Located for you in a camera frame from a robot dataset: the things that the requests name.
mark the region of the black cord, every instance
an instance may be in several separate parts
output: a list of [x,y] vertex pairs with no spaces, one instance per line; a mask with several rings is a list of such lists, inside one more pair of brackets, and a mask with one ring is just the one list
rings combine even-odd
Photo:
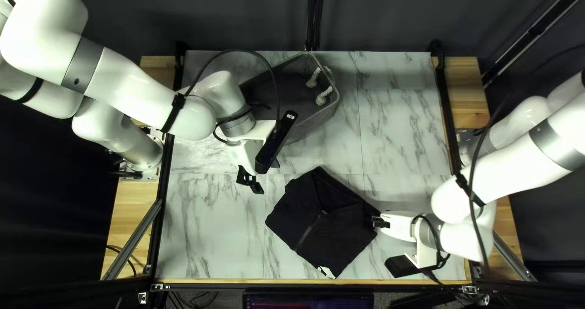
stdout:
[[193,303],[193,300],[194,300],[194,299],[197,299],[197,298],[200,298],[200,297],[202,297],[202,296],[205,296],[205,295],[206,295],[206,294],[208,294],[208,293],[209,293],[209,292],[203,292],[203,294],[200,294],[200,295],[198,295],[198,296],[195,296],[195,297],[193,297],[192,299],[190,299],[190,300],[189,300],[189,302],[187,302],[187,301],[186,301],[186,300],[185,300],[185,299],[182,297],[182,295],[180,295],[180,293],[174,293],[174,295],[175,295],[175,297],[177,298],[177,300],[178,300],[180,303],[182,303],[182,304],[186,305],[188,308],[197,309],[198,307],[197,307],[196,305],[194,305],[194,303]]
[[[531,73],[535,73],[538,70],[540,70],[541,68],[543,68],[544,66],[548,65],[551,61],[557,59],[558,57],[565,55],[566,53],[570,52],[570,51],[574,51],[574,50],[578,50],[580,48],[585,48],[585,43],[579,44],[579,45],[575,45],[573,47],[569,47],[565,50],[562,50],[558,53],[553,54],[551,57],[549,57],[548,59],[546,59],[543,63],[539,64]],[[473,223],[473,229],[475,230],[476,236],[477,236],[477,241],[479,242],[479,246],[481,249],[481,258],[484,262],[484,269],[485,272],[484,274],[487,276],[489,275],[489,271],[490,271],[490,264],[487,261],[487,253],[486,253],[486,248],[483,245],[483,241],[481,240],[481,235],[479,233],[479,228],[477,227],[477,218],[475,216],[475,210],[473,209],[473,198],[475,197],[475,193],[473,192],[473,177],[475,175],[475,168],[476,168],[476,163],[477,163],[477,159],[479,157],[479,150],[481,149],[481,145],[483,144],[484,139],[486,138],[487,135],[487,130],[490,129],[490,127],[493,125],[494,120],[498,117],[498,115],[500,114],[500,112],[502,111],[502,109],[504,108],[505,104],[507,103],[507,101],[512,97],[512,94],[516,92],[516,90],[518,89],[518,87],[515,87],[512,91],[510,91],[508,93],[508,95],[504,98],[504,100],[500,103],[500,105],[498,105],[498,107],[496,108],[496,110],[494,111],[493,115],[491,116],[491,118],[489,119],[489,121],[487,122],[486,127],[484,128],[484,132],[481,134],[479,141],[477,142],[477,147],[473,153],[473,157],[472,157],[472,163],[470,165],[470,171],[469,171],[469,210],[470,210],[470,215],[472,218],[472,223]]]
[[543,66],[546,66],[547,64],[549,64],[552,60],[557,59],[558,57],[565,55],[566,53],[568,53],[570,51],[578,50],[580,48],[585,48],[585,43],[581,43],[579,45],[575,45],[575,46],[566,48],[558,53],[553,54],[548,59],[546,59],[543,63],[539,64],[538,67],[534,68],[534,70],[532,70],[530,73],[535,73],[535,72],[537,72],[537,70],[541,69]]
[[175,302],[175,300],[172,299],[172,297],[168,297],[169,300],[171,300],[172,302],[172,306],[175,307],[175,309],[179,309],[179,306],[177,305],[177,303]]
[[211,298],[211,300],[210,300],[208,303],[206,303],[206,304],[204,304],[204,305],[194,305],[194,306],[195,306],[197,309],[203,309],[203,308],[205,308],[205,307],[208,307],[210,304],[212,304],[212,303],[215,301],[215,299],[218,297],[218,295],[219,295],[219,292],[215,292],[215,294],[214,294],[214,297],[213,297],[213,298]]
[[250,108],[250,109],[248,109],[248,110],[244,111],[243,113],[239,114],[238,116],[231,117],[231,118],[228,118],[228,119],[224,119],[224,120],[222,120],[221,122],[219,122],[219,123],[217,123],[217,124],[215,125],[215,128],[214,128],[214,133],[213,133],[213,134],[214,134],[214,137],[215,137],[217,140],[219,140],[219,141],[221,141],[221,142],[223,142],[223,143],[227,143],[227,141],[226,141],[226,140],[223,140],[222,138],[220,138],[220,137],[217,135],[216,131],[217,131],[218,127],[219,127],[220,125],[223,125],[223,124],[225,124],[225,123],[231,122],[232,120],[236,120],[236,119],[238,119],[238,118],[242,118],[242,117],[246,116],[246,115],[247,115],[249,112],[255,111],[255,110],[259,109],[259,108],[264,108],[264,109],[267,109],[267,110],[271,110],[271,109],[272,109],[272,108],[271,108],[271,107],[269,107],[269,106],[265,106],[265,105],[257,105],[257,106],[253,106],[252,108]]
[[443,265],[447,262],[447,260],[450,258],[451,254],[447,253],[447,255],[445,257],[443,257],[441,255],[441,249],[443,247],[441,247],[441,240],[439,238],[439,235],[437,235],[437,231],[435,230],[435,228],[433,227],[433,224],[431,223],[430,220],[428,220],[428,218],[424,215],[417,215],[413,218],[413,220],[410,223],[416,223],[417,219],[422,219],[423,221],[425,221],[427,223],[427,225],[429,226],[429,229],[431,230],[431,233],[433,234],[433,238],[435,239],[435,246],[437,247],[437,268],[442,268]]
[[177,293],[175,293],[173,291],[171,291],[170,293],[171,293],[172,296],[175,296],[175,299],[179,302],[179,306],[181,306],[181,309],[185,309],[185,307],[181,303],[181,300],[179,300],[179,296],[177,295]]
[[207,66],[211,63],[211,61],[222,56],[223,54],[230,53],[230,52],[244,52],[244,53],[255,55],[257,58],[262,60],[262,62],[266,65],[266,68],[268,69],[270,76],[272,76],[272,82],[274,83],[274,94],[276,95],[276,128],[278,128],[278,121],[280,121],[280,98],[278,95],[278,83],[276,82],[276,77],[274,76],[274,72],[272,71],[272,66],[270,66],[270,63],[267,61],[267,59],[264,58],[262,55],[260,55],[258,52],[254,52],[252,50],[246,50],[245,48],[230,48],[228,50],[224,50],[224,51],[221,51],[221,52],[215,54],[213,57],[211,57],[211,59],[207,60],[207,62],[199,70],[199,73],[197,73],[197,75],[195,76],[193,83],[191,84],[189,89],[186,90],[185,96],[189,96],[189,94],[191,94],[191,91],[193,91],[195,84],[197,84],[197,82],[201,78],[201,75],[203,74],[203,71],[207,68]]
[[[120,254],[120,250],[111,246],[111,245],[106,245],[107,249],[113,250],[114,252],[117,252],[118,254]],[[130,261],[130,259],[128,259],[128,264],[130,265],[130,268],[132,268],[132,271],[134,272],[134,277],[136,277],[138,274],[136,274],[136,268],[134,268],[134,265],[132,264],[132,262]]]
[[193,303],[193,301],[197,300],[197,299],[198,299],[198,298],[200,298],[200,297],[204,297],[204,296],[206,296],[207,294],[209,294],[209,292],[205,292],[205,293],[201,294],[200,296],[196,296],[196,297],[194,297],[194,298],[190,299],[190,300],[189,300],[189,302],[191,303],[191,305],[193,305],[194,307],[198,308],[198,307],[197,307],[197,305]]

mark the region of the dark wall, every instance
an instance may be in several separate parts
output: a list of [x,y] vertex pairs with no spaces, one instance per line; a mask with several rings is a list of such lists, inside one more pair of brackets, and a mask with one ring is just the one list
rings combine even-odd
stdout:
[[[581,0],[538,39],[486,90],[494,111],[515,91],[502,116],[531,95],[546,96],[556,86],[585,69],[585,0]],[[567,51],[583,44],[583,47]],[[585,168],[541,188],[510,196],[524,260],[585,260]],[[585,264],[566,273],[534,269],[539,280],[585,283]]]
[[84,36],[138,62],[197,50],[302,50],[307,0],[82,0]]
[[[192,48],[302,50],[307,0],[82,0],[84,36],[138,61]],[[554,0],[325,0],[323,50],[422,51],[495,61]]]
[[99,280],[118,179],[103,147],[0,96],[3,290]]
[[321,47],[421,51],[440,38],[453,55],[490,61],[549,1],[325,0]]

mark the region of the folded black garment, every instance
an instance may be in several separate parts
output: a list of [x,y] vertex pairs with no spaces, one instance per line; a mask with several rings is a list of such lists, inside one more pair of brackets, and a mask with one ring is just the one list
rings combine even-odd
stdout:
[[317,167],[292,179],[266,225],[292,250],[329,278],[376,237],[372,216],[380,211]]

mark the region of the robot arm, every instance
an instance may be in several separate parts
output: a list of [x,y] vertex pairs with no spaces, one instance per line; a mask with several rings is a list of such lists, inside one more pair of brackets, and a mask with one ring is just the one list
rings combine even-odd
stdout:
[[[14,1],[0,36],[2,56],[21,72],[53,83],[48,86],[62,93],[71,92],[77,106],[83,96],[94,99],[84,100],[83,111],[76,115],[73,127],[78,135],[120,153],[118,146],[129,147],[140,138],[125,126],[122,113],[188,140],[205,139],[220,122],[232,162],[241,166],[239,173],[244,178],[250,177],[251,181],[242,184],[261,191],[254,176],[271,166],[289,128],[276,132],[275,121],[256,122],[231,73],[209,75],[196,84],[193,95],[181,100],[182,96],[150,78],[132,61],[82,37],[88,12],[81,0]],[[286,114],[289,122],[284,125],[294,123],[293,115]],[[105,125],[99,125],[99,119]],[[95,132],[89,132],[88,125]],[[128,137],[114,140],[112,134]],[[143,145],[134,148],[149,147]],[[145,154],[140,161],[155,160],[144,150],[138,151]]]
[[[80,34],[88,12],[81,0],[15,0],[0,37],[4,59],[16,69],[107,103],[162,128],[176,93],[120,54]],[[215,111],[194,96],[169,133],[201,140],[215,127]]]
[[[585,92],[585,72],[577,73],[556,87],[546,98],[531,96],[520,103],[508,116],[492,126],[481,144],[479,158],[516,141],[524,133],[559,110],[577,95]],[[459,143],[461,162],[469,166],[477,148],[479,136]]]
[[[493,247],[492,229],[496,199],[519,191],[550,184],[585,163],[585,91],[578,74],[547,98],[553,112],[508,146],[477,161],[473,192],[481,202],[473,204],[477,224],[487,253]],[[461,174],[469,180],[470,167]],[[472,226],[469,196],[453,176],[439,186],[431,198],[433,214],[441,249],[470,260],[482,261],[481,249]],[[422,221],[413,221],[417,213],[388,211],[381,217],[390,227],[381,231],[394,238],[416,242],[417,254],[408,256],[417,268],[436,263],[436,245],[429,241],[428,228]]]
[[[7,0],[0,0],[0,30],[4,27],[11,11],[10,3]],[[83,98],[83,95],[77,92],[23,73],[6,63],[1,55],[0,95],[59,119],[73,116]]]

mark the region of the white marble mat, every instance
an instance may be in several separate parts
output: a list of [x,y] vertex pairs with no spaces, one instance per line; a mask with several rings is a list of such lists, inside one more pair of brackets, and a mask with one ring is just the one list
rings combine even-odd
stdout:
[[[261,52],[271,64],[297,52]],[[212,51],[189,51],[187,86]],[[264,225],[291,179],[316,166],[379,208],[430,212],[430,195],[449,177],[441,108],[431,57],[424,52],[315,52],[334,73],[341,101],[333,117],[284,147],[280,169],[258,180],[264,195],[235,183],[223,144],[175,139],[157,277],[325,278]],[[226,54],[208,75],[229,70],[243,82],[264,70],[252,55]],[[378,233],[339,278],[391,279],[390,256],[413,243]],[[465,279],[451,256],[440,279]],[[424,279],[411,275],[402,279]]]

